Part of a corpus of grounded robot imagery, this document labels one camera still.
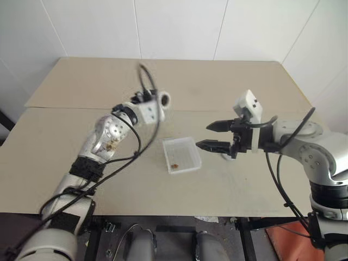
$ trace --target clear plastic box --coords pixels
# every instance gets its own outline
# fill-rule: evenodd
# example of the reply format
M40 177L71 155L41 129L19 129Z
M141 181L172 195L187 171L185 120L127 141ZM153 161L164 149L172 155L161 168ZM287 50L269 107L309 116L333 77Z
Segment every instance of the clear plastic box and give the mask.
M192 137L164 139L163 148L170 174L198 170L202 166L200 154Z

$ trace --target orange object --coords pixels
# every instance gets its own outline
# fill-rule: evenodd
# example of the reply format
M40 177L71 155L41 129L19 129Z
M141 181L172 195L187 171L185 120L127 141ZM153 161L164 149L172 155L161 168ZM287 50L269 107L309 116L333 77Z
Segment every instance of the orange object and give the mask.
M283 227L308 235L299 222ZM266 229L280 261L324 261L324 252L313 247L309 238L296 235L280 227Z

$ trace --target beige table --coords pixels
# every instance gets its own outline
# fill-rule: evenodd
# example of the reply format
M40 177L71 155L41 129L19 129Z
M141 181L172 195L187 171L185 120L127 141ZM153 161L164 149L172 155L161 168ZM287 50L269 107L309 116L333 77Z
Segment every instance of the beige table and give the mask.
M36 213L70 169L96 119L127 101L138 88L137 60L62 59L29 100L27 111L0 149L0 212ZM170 175L162 138L192 136L231 140L206 125L236 117L235 99L252 89L264 107L264 119L277 114L300 119L310 104L280 64L231 61L142 61L158 88L170 92L172 110L158 139L144 155L102 185L95 214L291 216L282 204L265 156L239 154L225 161L200 150L202 168ZM314 115L313 120L320 122ZM138 128L147 139L152 128ZM115 157L136 148L129 137ZM110 165L110 173L120 164ZM289 196L304 213L310 210L309 184L300 164L284 158L282 179Z

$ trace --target white wall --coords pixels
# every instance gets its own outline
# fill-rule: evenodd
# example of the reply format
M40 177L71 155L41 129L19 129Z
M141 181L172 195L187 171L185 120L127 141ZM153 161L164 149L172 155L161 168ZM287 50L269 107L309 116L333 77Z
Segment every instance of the white wall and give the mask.
M276 60L348 131L347 0L1 0L0 109L16 121L59 57Z

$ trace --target robotic arm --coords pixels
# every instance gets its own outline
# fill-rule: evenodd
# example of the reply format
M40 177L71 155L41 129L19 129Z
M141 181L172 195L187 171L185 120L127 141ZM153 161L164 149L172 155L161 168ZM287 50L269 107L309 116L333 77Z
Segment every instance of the robotic arm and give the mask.
M347 259L348 136L323 131L318 124L306 122L308 119L301 123L276 121L274 117L267 123L261 123L262 107L250 90L237 100L234 110L239 118L216 121L207 127L216 132L231 131L232 144L203 140L197 146L234 159L239 152L259 148L300 162L312 192L310 203L313 212L308 214L312 244L325 250L326 260Z
M166 92L137 92L130 102L119 104L101 117L82 146L68 174L58 185L52 200L42 208L44 220L61 207L90 189L103 176L105 163L115 154L118 144L127 136L130 126L150 125L165 118L170 106ZM81 198L45 224L24 245L17 260L73 261L77 253L76 236L84 232L94 212L95 191Z

